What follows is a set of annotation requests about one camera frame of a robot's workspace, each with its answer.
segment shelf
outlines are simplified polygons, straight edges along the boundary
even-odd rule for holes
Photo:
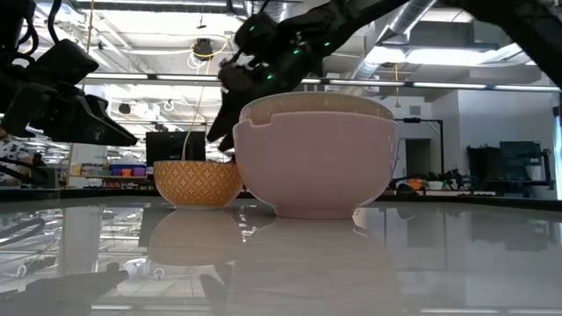
[[[81,177],[86,179],[108,179],[108,180],[146,180],[145,176],[90,176],[90,175],[70,175],[70,177]]]

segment ceiling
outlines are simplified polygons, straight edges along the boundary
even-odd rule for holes
[[[90,55],[100,64],[98,71],[101,72],[216,75],[219,62],[231,56],[237,49],[232,38],[242,23],[239,17],[220,13],[199,13],[194,10],[159,11],[155,10],[159,7],[157,1],[153,1],[154,4],[151,4],[148,11],[139,9],[140,6],[129,11],[113,10],[109,5],[112,0],[96,4],[97,8],[103,9],[94,11],[90,44],[87,40],[90,11],[80,9],[88,8],[90,2],[73,2],[72,6],[64,4],[57,16],[57,33],[60,38],[72,39],[84,48],[90,46]],[[321,3],[322,1],[318,0],[287,2],[275,7],[280,8],[276,9],[280,11],[274,13],[282,13],[289,17]],[[34,24],[41,40],[37,54],[44,53],[52,45],[45,25],[49,8],[50,4],[40,2],[36,12]],[[392,15],[393,13],[363,27],[332,56],[326,58],[325,75],[348,77],[373,47],[369,44],[370,39],[381,33]],[[212,43],[216,55],[209,62],[195,61],[191,55],[191,46],[198,38],[210,39]],[[487,51],[491,58],[496,58],[498,56],[494,56],[494,52],[508,44],[510,40],[501,29],[474,21],[465,11],[435,7],[410,33],[409,44],[390,48],[399,49],[407,56],[415,49],[445,46]],[[402,61],[396,67],[394,64],[378,67],[375,75],[384,80],[438,83],[533,83],[540,78],[540,71],[535,66],[527,66],[527,62],[528,60],[523,58],[513,67],[483,68]],[[106,96],[110,96],[112,101],[111,115],[116,120],[159,119],[171,122],[211,123],[220,108],[220,87],[113,84],[107,86],[107,91]],[[394,96],[395,91],[395,88],[381,88],[377,94],[379,97]],[[442,95],[443,92],[404,89],[400,94],[431,100],[432,96]],[[119,112],[119,106],[123,103],[133,106],[130,114]],[[178,129],[185,128],[181,125],[175,126]],[[128,124],[126,128],[135,134],[143,134],[153,130],[154,126]]]

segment ceiling duct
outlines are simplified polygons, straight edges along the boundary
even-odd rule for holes
[[[70,2],[76,9],[82,10],[89,10],[91,5],[91,0],[71,0]],[[243,0],[96,0],[96,10],[248,15]]]
[[[249,8],[249,12],[256,14],[262,8],[263,3],[264,1],[254,1],[253,3],[247,2],[246,7]],[[271,1],[267,4],[265,10],[263,11],[267,13],[275,22],[281,22],[284,19],[290,17],[289,13],[291,12],[294,5],[295,4],[289,4],[282,1]]]
[[[385,26],[385,30],[380,34],[377,42],[380,43],[394,36],[410,32],[436,2],[437,0],[410,0],[410,2],[404,4],[391,19],[391,22]],[[379,50],[381,49],[384,48],[375,45],[351,73],[351,78],[357,80],[371,79],[381,65],[381,63],[374,61],[380,60],[381,52]],[[355,94],[356,90],[353,89],[349,93]]]

